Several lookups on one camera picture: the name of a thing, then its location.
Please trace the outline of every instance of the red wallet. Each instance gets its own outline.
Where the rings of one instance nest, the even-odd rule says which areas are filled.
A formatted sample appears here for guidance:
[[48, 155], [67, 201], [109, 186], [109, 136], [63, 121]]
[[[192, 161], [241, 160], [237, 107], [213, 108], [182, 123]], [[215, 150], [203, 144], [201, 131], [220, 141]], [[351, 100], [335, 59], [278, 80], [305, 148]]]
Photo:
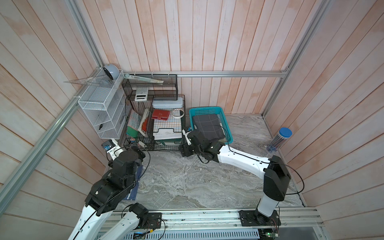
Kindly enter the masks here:
[[170, 111], [155, 109], [152, 113], [152, 119], [167, 121]]

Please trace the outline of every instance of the white calculator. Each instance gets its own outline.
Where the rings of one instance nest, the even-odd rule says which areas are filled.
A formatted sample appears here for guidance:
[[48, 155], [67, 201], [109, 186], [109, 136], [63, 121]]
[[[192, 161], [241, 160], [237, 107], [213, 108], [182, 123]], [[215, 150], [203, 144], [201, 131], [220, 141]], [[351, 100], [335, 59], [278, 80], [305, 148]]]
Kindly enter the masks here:
[[148, 88], [137, 88], [135, 101], [143, 102], [143, 101], [146, 101], [147, 99], [148, 99]]

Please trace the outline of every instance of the gray fabric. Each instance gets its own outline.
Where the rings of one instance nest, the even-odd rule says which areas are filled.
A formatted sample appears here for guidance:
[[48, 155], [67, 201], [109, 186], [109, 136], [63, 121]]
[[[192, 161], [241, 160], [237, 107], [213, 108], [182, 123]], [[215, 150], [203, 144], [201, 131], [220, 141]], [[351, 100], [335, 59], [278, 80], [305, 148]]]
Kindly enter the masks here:
[[224, 131], [220, 127], [220, 119], [216, 114], [196, 115], [192, 117], [193, 124], [203, 135], [211, 141], [219, 141], [225, 138]]

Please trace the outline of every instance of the teal plastic basket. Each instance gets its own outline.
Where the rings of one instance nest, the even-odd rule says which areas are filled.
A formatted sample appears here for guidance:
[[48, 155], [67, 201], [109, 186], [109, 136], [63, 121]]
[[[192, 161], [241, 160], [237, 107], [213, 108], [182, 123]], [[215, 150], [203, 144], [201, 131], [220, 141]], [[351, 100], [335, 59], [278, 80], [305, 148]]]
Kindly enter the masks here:
[[194, 124], [192, 117], [196, 115], [207, 115], [207, 114], [216, 114], [218, 115], [221, 124], [224, 128], [225, 138], [227, 139], [226, 144], [231, 144], [233, 142], [233, 137], [231, 134], [231, 130], [229, 129], [227, 120], [224, 115], [224, 111], [221, 107], [201, 107], [201, 108], [191, 108], [189, 109], [189, 119], [191, 122], [191, 128], [194, 130]]

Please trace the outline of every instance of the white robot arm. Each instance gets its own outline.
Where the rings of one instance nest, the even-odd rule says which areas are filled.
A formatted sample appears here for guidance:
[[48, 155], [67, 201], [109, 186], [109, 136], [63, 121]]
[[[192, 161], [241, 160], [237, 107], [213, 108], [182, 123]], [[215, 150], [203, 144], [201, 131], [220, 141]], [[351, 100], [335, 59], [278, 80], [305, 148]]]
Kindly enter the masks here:
[[[139, 149], [125, 150], [115, 139], [103, 143], [110, 154], [111, 170], [96, 182], [86, 198], [86, 204], [69, 240], [94, 240], [117, 204], [134, 187], [137, 166], [141, 165], [144, 153]], [[121, 239], [128, 232], [147, 222], [148, 210], [139, 203], [132, 205], [123, 218], [113, 226], [102, 239]]]
[[269, 218], [276, 215], [274, 209], [280, 201], [284, 200], [291, 180], [281, 158], [278, 156], [273, 156], [271, 159], [258, 157], [236, 150], [222, 142], [209, 141], [198, 130], [191, 132], [183, 130], [183, 135], [186, 138], [186, 143], [179, 147], [182, 156], [188, 157], [196, 154], [208, 161], [239, 167], [264, 180], [264, 195], [254, 215], [260, 225], [266, 225], [270, 222]]

